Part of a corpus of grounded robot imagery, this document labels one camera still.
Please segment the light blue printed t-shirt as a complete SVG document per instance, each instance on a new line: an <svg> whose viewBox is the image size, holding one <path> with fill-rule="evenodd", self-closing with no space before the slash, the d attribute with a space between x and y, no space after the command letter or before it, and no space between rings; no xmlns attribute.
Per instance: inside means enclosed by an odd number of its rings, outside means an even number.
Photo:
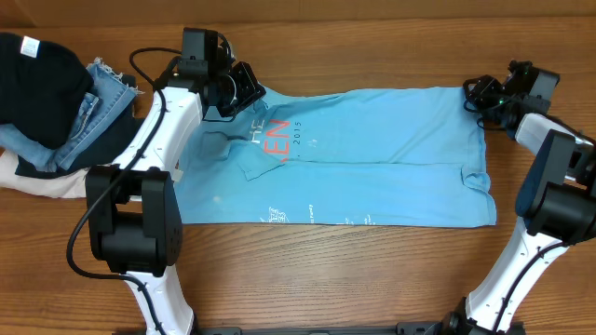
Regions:
<svg viewBox="0 0 596 335"><path fill-rule="evenodd" d="M458 87L268 90L230 123L209 112L180 159L183 221L493 225L484 133L463 104Z"/></svg>

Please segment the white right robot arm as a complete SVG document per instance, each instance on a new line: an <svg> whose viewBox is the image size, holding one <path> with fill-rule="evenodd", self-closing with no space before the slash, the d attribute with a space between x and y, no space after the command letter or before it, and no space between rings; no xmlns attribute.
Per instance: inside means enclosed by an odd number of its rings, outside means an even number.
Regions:
<svg viewBox="0 0 596 335"><path fill-rule="evenodd" d="M523 334L518 307L569 247L595 236L595 141L549 115L558 74L513 60L499 82L468 79L464 107L535 156L515 202L511 238L490 273L430 334Z"/></svg>

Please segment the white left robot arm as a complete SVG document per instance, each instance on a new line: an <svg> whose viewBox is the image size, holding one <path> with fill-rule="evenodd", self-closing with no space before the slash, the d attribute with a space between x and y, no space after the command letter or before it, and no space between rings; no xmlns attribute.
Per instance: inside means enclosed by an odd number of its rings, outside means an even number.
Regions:
<svg viewBox="0 0 596 335"><path fill-rule="evenodd" d="M171 53L166 69L149 82L152 107L132 142L111 164L88 171L88 209L69 238L66 260L77 274L92 276L74 258L75 240L88 227L93 256L109 268L100 278L127 283L145 333L197 334L175 267L183 243L177 164L209 108L217 110L216 122L229 123L265 90L222 33L186 28L181 49Z"/></svg>

